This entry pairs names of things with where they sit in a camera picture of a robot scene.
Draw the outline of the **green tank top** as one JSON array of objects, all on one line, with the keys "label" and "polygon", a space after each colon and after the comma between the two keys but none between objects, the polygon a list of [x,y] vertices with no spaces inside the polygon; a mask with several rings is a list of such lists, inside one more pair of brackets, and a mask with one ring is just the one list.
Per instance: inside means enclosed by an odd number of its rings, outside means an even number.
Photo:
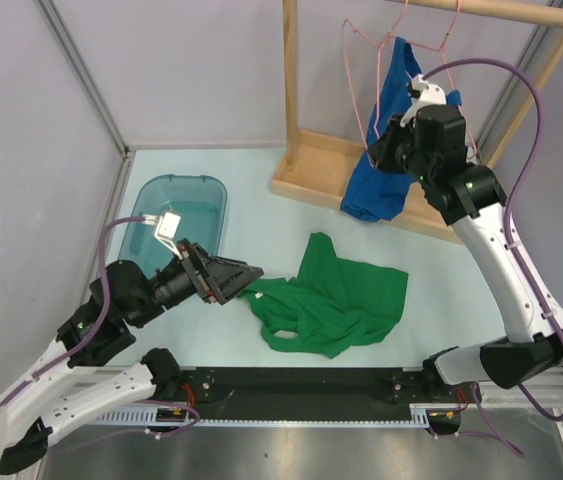
[{"label": "green tank top", "polygon": [[331,238],[318,232],[296,276],[260,279],[239,297],[271,349],[333,359],[387,337],[403,316],[408,280],[398,269],[338,257]]}]

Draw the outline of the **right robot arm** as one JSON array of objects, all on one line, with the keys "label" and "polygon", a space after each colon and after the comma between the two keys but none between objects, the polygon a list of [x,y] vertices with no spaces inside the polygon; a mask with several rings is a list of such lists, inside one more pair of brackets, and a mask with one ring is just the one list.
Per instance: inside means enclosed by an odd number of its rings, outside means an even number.
[{"label": "right robot arm", "polygon": [[417,181],[428,204],[467,247],[491,290],[503,337],[453,347],[428,358],[424,393],[445,401],[459,384],[490,380],[503,389],[563,361],[563,308],[545,283],[511,223],[494,172],[467,159],[465,120],[450,105],[428,105],[412,118],[395,114],[367,153],[373,167]]}]

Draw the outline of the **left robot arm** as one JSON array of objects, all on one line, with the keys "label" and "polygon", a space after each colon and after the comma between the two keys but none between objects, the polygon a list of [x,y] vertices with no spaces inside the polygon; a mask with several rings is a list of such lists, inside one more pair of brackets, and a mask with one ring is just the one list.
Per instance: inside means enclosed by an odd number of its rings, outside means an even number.
[{"label": "left robot arm", "polygon": [[166,267],[147,277],[133,261],[105,264],[88,301],[58,329],[40,358],[0,394],[0,475],[18,473],[48,448],[102,413],[131,402],[169,401],[183,373],[166,348],[154,348],[108,381],[75,396],[79,380],[107,365],[142,328],[192,296],[224,305],[258,280],[263,270],[213,256],[182,240]]}]

